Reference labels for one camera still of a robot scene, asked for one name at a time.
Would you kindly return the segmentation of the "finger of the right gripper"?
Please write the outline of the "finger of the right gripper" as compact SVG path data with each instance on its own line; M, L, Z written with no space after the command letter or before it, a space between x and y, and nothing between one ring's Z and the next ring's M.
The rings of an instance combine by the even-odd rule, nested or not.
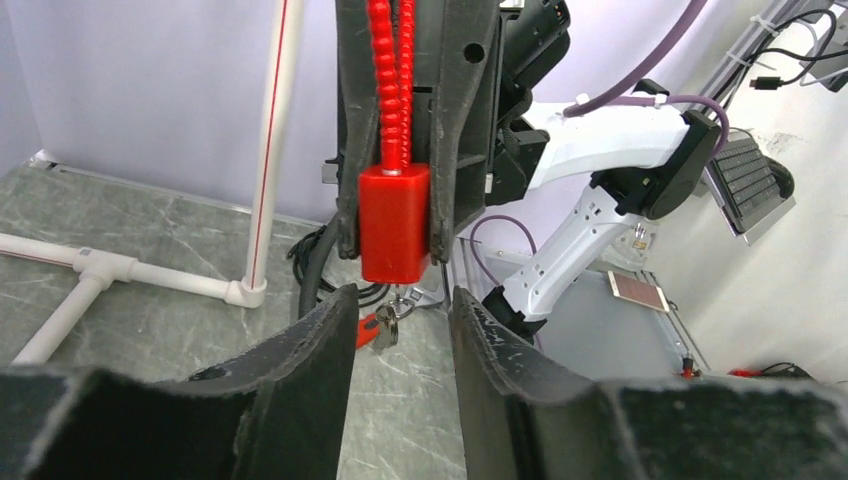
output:
M449 260L456 234L484 207L492 151L500 26L497 1L445 1L431 112L429 249Z
M337 1L337 67L345 134L344 161L337 197L337 248L342 259L360 254L360 173L375 158L378 107L372 36L364 1Z

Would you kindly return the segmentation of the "silver key of red lock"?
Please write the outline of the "silver key of red lock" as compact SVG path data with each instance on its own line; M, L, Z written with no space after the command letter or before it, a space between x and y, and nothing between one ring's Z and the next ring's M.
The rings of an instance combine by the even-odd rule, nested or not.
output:
M410 290L408 286L394 286L389 300L376 309L379 331L372 342L375 352L382 352L398 343L399 321L409 316L416 305Z

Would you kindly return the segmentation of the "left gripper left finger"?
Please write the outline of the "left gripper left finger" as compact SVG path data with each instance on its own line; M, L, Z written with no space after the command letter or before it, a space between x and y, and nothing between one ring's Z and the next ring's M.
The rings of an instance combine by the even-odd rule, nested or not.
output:
M181 381L101 367L1 371L5 479L333 479L359 309L339 288L296 323Z

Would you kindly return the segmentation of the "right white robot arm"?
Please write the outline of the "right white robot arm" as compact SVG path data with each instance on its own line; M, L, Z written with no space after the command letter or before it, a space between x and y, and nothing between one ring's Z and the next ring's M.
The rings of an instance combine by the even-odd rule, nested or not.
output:
M484 300L531 339L559 296L616 238L692 193L723 148L716 102L672 95L645 67L567 106L534 104L564 57L562 1L339 1L337 214L326 236L372 283L418 282L489 205L586 174L578 204L528 264Z

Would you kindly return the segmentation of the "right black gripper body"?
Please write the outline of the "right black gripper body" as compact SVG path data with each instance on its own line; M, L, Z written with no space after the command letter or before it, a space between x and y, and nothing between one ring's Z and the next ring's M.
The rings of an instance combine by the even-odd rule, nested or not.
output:
M337 134L338 148L336 157L325 160L322 169L323 184L338 184L343 177L345 165L345 145L347 135L346 113L344 105L344 95L342 91L341 75L337 73ZM429 90L424 90L418 87L413 91L413 106L417 113L427 113L429 116L435 112L435 96L430 95ZM471 187L478 187L477 196L485 196L485 187L487 186L488 174L483 173L481 179L477 179L476 183L467 180L465 183L459 182L459 192L471 195ZM383 168L380 162L375 166L366 168L360 174L354 177L358 183L354 186L362 187L364 185L365 196L425 196L425 187L428 182L435 182L435 177L430 176L429 167L423 163L410 163L406 167L400 169L389 170Z

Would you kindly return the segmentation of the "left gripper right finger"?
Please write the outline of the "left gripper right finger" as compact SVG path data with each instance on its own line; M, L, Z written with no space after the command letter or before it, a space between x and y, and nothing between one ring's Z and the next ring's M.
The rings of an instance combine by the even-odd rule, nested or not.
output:
M843 479L847 397L800 380L593 381L465 288L449 313L471 479Z

